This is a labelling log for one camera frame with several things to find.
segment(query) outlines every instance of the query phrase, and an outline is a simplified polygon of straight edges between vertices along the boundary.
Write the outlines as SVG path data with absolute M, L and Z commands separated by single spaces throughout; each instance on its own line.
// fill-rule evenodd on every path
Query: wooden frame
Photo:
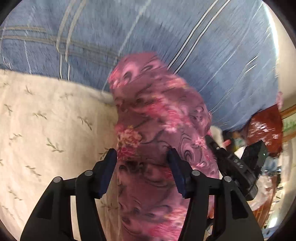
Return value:
M 285 135 L 285 125 L 284 125 L 285 121 L 284 120 L 286 118 L 291 119 L 292 115 L 295 116 L 295 121 L 296 121 L 296 105 L 293 105 L 292 107 L 281 112 L 281 118 L 283 120 L 283 142 L 287 142 L 288 140 L 296 137 L 296 126 L 292 127 L 292 129 L 288 132 L 288 134 Z

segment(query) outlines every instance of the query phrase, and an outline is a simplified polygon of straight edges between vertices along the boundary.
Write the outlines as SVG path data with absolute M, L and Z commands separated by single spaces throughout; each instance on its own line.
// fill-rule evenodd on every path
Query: beige fabric with leaf print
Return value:
M 0 219 L 17 240 L 55 176 L 77 177 L 116 146 L 117 111 L 102 100 L 112 103 L 112 96 L 0 70 Z M 97 206 L 107 240 L 121 240 L 115 178 Z M 76 217 L 73 231 L 79 240 Z

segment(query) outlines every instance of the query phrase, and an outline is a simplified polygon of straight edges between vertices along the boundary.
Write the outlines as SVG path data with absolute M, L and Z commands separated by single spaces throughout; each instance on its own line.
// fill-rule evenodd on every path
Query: picture frame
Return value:
M 296 137 L 296 105 L 281 112 L 283 121 L 283 142 Z

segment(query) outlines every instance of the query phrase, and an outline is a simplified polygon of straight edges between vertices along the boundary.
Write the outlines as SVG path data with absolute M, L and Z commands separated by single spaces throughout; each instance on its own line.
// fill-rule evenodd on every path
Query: silver screw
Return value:
M 61 178 L 60 177 L 55 177 L 54 178 L 54 183 L 59 183 L 61 181 Z
M 231 179 L 230 176 L 225 176 L 225 177 L 224 177 L 224 180 L 227 181 L 227 182 L 229 183 L 229 182 L 231 182 L 232 179 Z
M 193 171 L 192 171 L 192 175 L 194 175 L 194 176 L 199 176 L 199 175 L 200 175 L 200 171 L 198 171 L 198 170 L 193 170 Z
M 86 175 L 87 177 L 91 176 L 92 174 L 93 174 L 92 170 L 87 170 L 84 173 L 84 175 Z

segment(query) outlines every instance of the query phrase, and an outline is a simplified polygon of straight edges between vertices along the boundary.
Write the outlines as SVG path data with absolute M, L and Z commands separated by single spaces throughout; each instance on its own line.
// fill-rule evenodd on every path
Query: pink garment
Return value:
M 123 58 L 109 79 L 118 108 L 119 204 L 123 239 L 178 240 L 189 200 L 178 193 L 169 148 L 208 177 L 219 178 L 207 148 L 211 115 L 201 96 L 153 53 Z M 209 202 L 213 214 L 213 199 Z

